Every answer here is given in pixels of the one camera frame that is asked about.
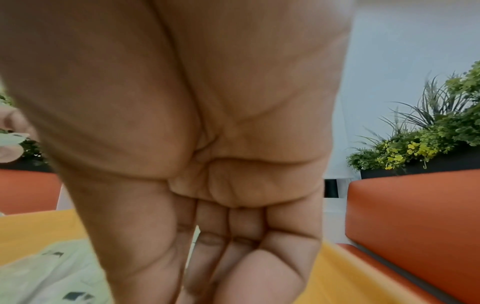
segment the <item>orange cushion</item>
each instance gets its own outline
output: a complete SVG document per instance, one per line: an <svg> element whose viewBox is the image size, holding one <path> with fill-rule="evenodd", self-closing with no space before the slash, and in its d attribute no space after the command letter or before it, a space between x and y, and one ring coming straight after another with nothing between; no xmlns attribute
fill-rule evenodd
<svg viewBox="0 0 480 304"><path fill-rule="evenodd" d="M417 285L413 284L409 280L407 280L405 277L401 276L400 274L396 273L389 267L383 265L382 263L378 262L368 254L364 253L363 251L358 250L356 247L348 244L337 244L343 249L347 250L348 252L352 253L356 257L360 258L373 268L377 269L378 271L382 272L389 278L393 279L400 285L402 285L405 289L408 291L416 294L418 297L420 297L422 300L424 300L428 304L443 304L442 301L438 300L436 297L431 295L430 293L426 292L425 290L421 289Z"/></svg>
<svg viewBox="0 0 480 304"><path fill-rule="evenodd" d="M0 169L0 212L55 210L61 185L53 173Z"/></svg>
<svg viewBox="0 0 480 304"><path fill-rule="evenodd" d="M348 189L353 241L466 304L480 304L480 170L372 178Z"/></svg>

